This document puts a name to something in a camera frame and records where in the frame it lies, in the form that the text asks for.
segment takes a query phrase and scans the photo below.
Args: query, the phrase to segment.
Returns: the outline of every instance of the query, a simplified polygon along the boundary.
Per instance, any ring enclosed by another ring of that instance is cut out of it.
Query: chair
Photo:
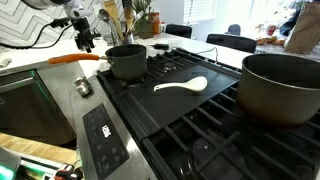
[[[209,34],[206,42],[248,53],[254,53],[257,47],[253,39],[227,34]]]
[[[228,28],[228,34],[237,35],[240,36],[241,33],[241,27],[239,24],[232,24]]]
[[[176,24],[168,24],[166,26],[165,33],[190,39],[192,34],[192,27],[176,25]]]

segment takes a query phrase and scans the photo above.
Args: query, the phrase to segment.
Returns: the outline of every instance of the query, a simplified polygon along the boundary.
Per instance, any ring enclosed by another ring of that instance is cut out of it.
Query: backsplash tile
[[[101,7],[103,2],[104,0],[83,1],[83,6],[93,12],[88,17],[89,24],[92,29],[96,28],[98,31],[102,31],[106,26],[94,14],[94,6]],[[115,3],[119,9],[119,19],[124,19],[121,0],[115,0]],[[20,0],[0,0],[0,42],[10,45],[30,45],[45,24],[62,17],[66,17],[63,7],[52,7],[39,11],[28,7]],[[38,43],[55,41],[61,31],[61,28],[46,28]],[[70,39],[76,34],[71,27],[61,39]]]

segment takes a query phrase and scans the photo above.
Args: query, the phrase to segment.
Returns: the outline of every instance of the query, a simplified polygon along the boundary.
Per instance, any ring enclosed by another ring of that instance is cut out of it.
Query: white serving spoon
[[[200,91],[203,91],[207,87],[207,85],[208,85],[207,79],[203,76],[199,76],[185,83],[166,83],[166,84],[157,85],[154,87],[154,92],[156,92],[159,89],[168,88],[168,87],[182,87],[182,88],[189,89],[191,91],[200,92]]]

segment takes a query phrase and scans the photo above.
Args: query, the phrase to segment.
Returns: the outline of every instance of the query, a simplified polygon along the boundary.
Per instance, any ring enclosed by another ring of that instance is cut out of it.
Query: gas stove
[[[97,77],[159,179],[317,179],[319,112],[296,129],[266,127],[236,104],[240,70],[179,48],[147,62],[147,73],[133,82],[111,70]],[[208,80],[200,93],[153,92],[197,76]]]

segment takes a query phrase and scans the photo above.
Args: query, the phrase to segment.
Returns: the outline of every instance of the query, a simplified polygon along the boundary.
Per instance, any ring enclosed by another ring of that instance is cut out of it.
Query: dark nonstick pot
[[[236,99],[257,122],[300,126],[320,109],[320,63],[278,54],[248,56],[242,62]]]
[[[147,71],[147,48],[138,44],[122,45],[106,51],[112,74],[120,80],[131,81]]]

